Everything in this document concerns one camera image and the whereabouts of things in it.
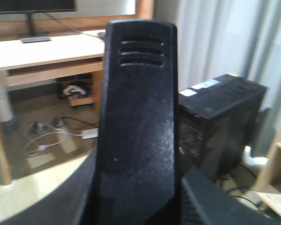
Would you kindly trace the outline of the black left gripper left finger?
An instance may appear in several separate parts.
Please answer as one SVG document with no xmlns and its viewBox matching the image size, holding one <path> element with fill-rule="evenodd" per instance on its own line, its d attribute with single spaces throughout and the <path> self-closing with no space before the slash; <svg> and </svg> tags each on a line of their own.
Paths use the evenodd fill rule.
<svg viewBox="0 0 281 225">
<path fill-rule="evenodd" d="M 0 225 L 94 225 L 90 206 L 97 149 L 58 188 Z"/>
</svg>

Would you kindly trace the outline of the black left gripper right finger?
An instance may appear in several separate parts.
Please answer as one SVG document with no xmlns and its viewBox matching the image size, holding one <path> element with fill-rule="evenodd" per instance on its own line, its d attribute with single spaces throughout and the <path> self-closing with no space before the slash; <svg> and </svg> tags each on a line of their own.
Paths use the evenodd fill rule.
<svg viewBox="0 0 281 225">
<path fill-rule="evenodd" d="M 281 225 L 281 221 L 243 205 L 195 166 L 181 179 L 183 225 Z"/>
</svg>

